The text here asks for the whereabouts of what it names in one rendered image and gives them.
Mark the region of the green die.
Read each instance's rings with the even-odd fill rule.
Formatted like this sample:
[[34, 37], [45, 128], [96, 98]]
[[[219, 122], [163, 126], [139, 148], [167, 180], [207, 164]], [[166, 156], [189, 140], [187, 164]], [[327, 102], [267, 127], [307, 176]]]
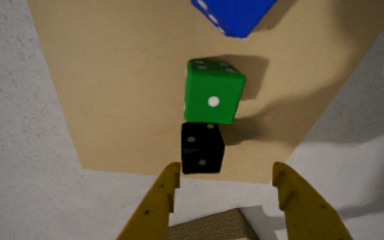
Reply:
[[233, 123], [246, 79], [231, 64], [188, 61], [184, 119], [188, 122]]

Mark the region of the black die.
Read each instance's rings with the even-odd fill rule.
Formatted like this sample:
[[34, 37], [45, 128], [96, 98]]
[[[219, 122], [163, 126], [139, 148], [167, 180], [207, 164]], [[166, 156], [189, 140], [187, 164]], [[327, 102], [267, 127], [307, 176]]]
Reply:
[[181, 162], [183, 174], [217, 174], [225, 144], [217, 123], [183, 123]]

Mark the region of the blue die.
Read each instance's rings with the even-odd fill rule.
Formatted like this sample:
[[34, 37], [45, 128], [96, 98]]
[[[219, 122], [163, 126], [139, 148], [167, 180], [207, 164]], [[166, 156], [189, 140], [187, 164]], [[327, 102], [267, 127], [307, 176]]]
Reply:
[[277, 0], [191, 0], [226, 37], [247, 38]]

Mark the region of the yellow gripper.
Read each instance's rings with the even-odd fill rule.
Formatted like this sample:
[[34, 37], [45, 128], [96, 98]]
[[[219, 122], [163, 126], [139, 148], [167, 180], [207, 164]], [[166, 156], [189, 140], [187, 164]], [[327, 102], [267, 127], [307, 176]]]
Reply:
[[[161, 172], [115, 240], [167, 240], [180, 162]], [[284, 211], [288, 240], [354, 240], [336, 210], [296, 170], [274, 162], [272, 186]]]

